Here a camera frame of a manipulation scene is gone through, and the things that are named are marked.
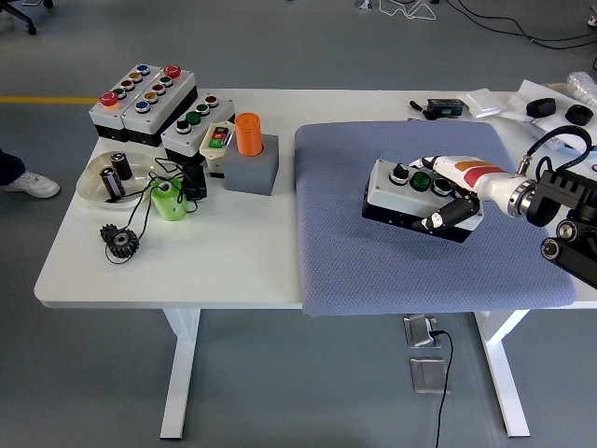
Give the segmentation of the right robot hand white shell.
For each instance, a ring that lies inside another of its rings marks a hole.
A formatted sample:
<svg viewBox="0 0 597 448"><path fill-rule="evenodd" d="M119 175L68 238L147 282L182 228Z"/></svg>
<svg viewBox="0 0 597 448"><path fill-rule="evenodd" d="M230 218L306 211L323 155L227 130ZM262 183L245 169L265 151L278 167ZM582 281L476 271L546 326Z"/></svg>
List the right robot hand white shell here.
<svg viewBox="0 0 597 448"><path fill-rule="evenodd" d="M511 217L521 211L519 187L525 177L514 176L491 162L469 156L424 157L416 162L463 189L461 198L453 200L413 224L417 231L444 231L475 215L480 203L493 201Z"/></svg>

